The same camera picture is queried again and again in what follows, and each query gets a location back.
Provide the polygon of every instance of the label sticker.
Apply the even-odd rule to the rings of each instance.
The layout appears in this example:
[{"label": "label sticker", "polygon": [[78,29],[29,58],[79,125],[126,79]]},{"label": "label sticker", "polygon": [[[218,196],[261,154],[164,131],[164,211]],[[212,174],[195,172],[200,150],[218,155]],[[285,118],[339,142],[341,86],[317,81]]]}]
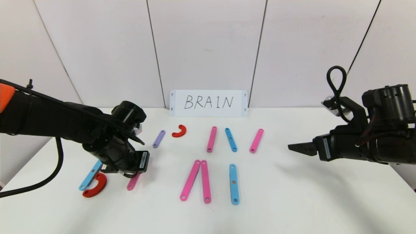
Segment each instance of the label sticker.
[{"label": "label sticker", "polygon": [[146,162],[146,158],[147,158],[147,152],[143,152],[143,154],[141,155],[141,161],[140,161],[139,168],[144,167],[144,164]]}]

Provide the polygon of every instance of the purple plastic strip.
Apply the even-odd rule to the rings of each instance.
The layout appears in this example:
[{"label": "purple plastic strip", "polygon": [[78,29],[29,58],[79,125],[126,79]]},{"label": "purple plastic strip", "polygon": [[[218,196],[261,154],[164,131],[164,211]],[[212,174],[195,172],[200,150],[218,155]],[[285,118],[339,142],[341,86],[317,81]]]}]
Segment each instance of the purple plastic strip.
[{"label": "purple plastic strip", "polygon": [[160,131],[159,135],[157,136],[155,142],[153,143],[153,148],[157,148],[162,140],[163,136],[165,135],[165,130]]}]

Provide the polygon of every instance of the blue plastic strip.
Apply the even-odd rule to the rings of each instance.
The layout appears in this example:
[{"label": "blue plastic strip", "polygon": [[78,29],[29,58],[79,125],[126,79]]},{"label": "blue plastic strip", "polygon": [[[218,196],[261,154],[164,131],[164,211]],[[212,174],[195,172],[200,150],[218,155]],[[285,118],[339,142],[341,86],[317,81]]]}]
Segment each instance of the blue plastic strip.
[{"label": "blue plastic strip", "polygon": [[86,190],[88,188],[89,184],[94,179],[95,174],[97,174],[100,171],[102,165],[103,165],[103,163],[100,160],[98,160],[95,163],[95,165],[93,166],[93,168],[91,169],[91,171],[89,171],[87,177],[85,177],[84,181],[79,186],[79,190],[84,191],[84,190]]},{"label": "blue plastic strip", "polygon": [[230,192],[231,203],[238,205],[240,196],[238,195],[237,166],[235,164],[230,164]]},{"label": "blue plastic strip", "polygon": [[235,145],[233,135],[231,134],[231,131],[229,128],[225,129],[225,134],[227,134],[227,138],[228,138],[228,141],[230,142],[231,150],[233,152],[237,152],[237,146]]}]

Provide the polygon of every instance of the pink plastic strip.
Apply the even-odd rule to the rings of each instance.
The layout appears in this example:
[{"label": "pink plastic strip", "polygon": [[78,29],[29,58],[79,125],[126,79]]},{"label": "pink plastic strip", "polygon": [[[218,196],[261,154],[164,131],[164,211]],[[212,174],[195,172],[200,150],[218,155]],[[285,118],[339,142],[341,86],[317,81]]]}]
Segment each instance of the pink plastic strip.
[{"label": "pink plastic strip", "polygon": [[191,192],[193,182],[195,181],[196,175],[199,171],[199,166],[201,161],[195,160],[193,163],[191,172],[189,173],[188,179],[186,180],[185,186],[183,187],[181,196],[179,197],[181,201],[186,201],[188,199],[189,193]]},{"label": "pink plastic strip", "polygon": [[208,146],[207,146],[207,152],[211,153],[212,150],[214,149],[214,142],[215,142],[215,137],[217,135],[217,127],[212,127],[211,129],[211,135],[209,136],[209,141],[208,141]]},{"label": "pink plastic strip", "polygon": [[127,184],[127,190],[131,191],[136,186],[137,180],[139,179],[141,173],[137,173],[137,175],[130,179],[129,183]]},{"label": "pink plastic strip", "polygon": [[262,137],[263,133],[264,133],[264,130],[261,129],[261,128],[257,131],[257,134],[256,134],[256,137],[254,138],[253,144],[251,144],[250,152],[255,153],[257,151],[257,147],[259,146],[259,143],[260,143],[260,140],[261,140],[261,137]]},{"label": "pink plastic strip", "polygon": [[211,203],[211,189],[209,187],[208,163],[205,160],[201,161],[202,174],[202,191],[204,193],[204,202]]}]

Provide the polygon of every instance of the panel seam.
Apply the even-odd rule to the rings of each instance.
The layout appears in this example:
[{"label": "panel seam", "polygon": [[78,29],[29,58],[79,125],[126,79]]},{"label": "panel seam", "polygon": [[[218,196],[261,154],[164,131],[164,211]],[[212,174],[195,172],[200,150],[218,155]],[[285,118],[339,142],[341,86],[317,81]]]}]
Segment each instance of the panel seam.
[{"label": "panel seam", "polygon": [[61,57],[59,56],[58,51],[56,50],[55,44],[53,43],[52,38],[51,38],[51,36],[50,36],[50,34],[49,34],[49,32],[48,32],[48,29],[46,28],[45,22],[43,21],[43,18],[42,18],[42,16],[40,15],[40,12],[39,12],[39,9],[37,8],[36,2],[35,2],[35,0],[32,0],[32,1],[33,1],[33,4],[35,5],[35,8],[36,8],[37,14],[39,15],[40,20],[42,21],[43,28],[45,29],[46,34],[48,35],[49,41],[51,42],[52,47],[53,47],[53,49],[55,50],[55,53],[56,53],[56,55],[58,56],[58,59],[59,59],[59,61],[61,62],[61,65],[62,65],[62,67],[64,68],[65,73],[67,74],[67,77],[68,77],[68,79],[69,79],[69,82],[71,83],[72,88],[74,88],[75,94],[77,95],[77,97],[78,97],[79,101],[83,104],[83,101],[82,101],[81,97],[79,96],[79,93],[78,93],[77,89],[75,88],[74,83],[72,82],[71,77],[69,76],[69,74],[68,74],[68,72],[67,72],[67,69],[66,69],[66,68],[65,68],[65,66],[64,66],[64,63],[62,62],[62,59],[61,59]]},{"label": "panel seam", "polygon": [[248,107],[250,107],[251,94],[253,93],[254,77],[255,77],[255,75],[256,75],[257,60],[258,60],[258,58],[259,58],[260,43],[261,43],[261,36],[262,36],[262,34],[263,34],[264,19],[266,18],[267,2],[268,2],[268,0],[266,0],[266,4],[265,4],[265,6],[264,6],[263,21],[262,21],[262,24],[261,24],[259,44],[258,44],[258,47],[257,47],[256,62],[254,63],[253,79],[252,79],[252,81],[251,81],[250,96],[249,96],[249,98],[248,98]]},{"label": "panel seam", "polygon": [[155,36],[153,34],[152,20],[150,19],[150,10],[149,10],[149,1],[148,0],[146,0],[146,4],[147,4],[147,13],[149,14],[150,30],[152,31],[153,46],[155,48],[156,64],[157,64],[157,70],[158,70],[158,73],[159,73],[160,88],[162,89],[163,104],[164,104],[165,109],[166,109],[165,94],[163,92],[162,77],[160,76],[159,60],[157,58]]}]

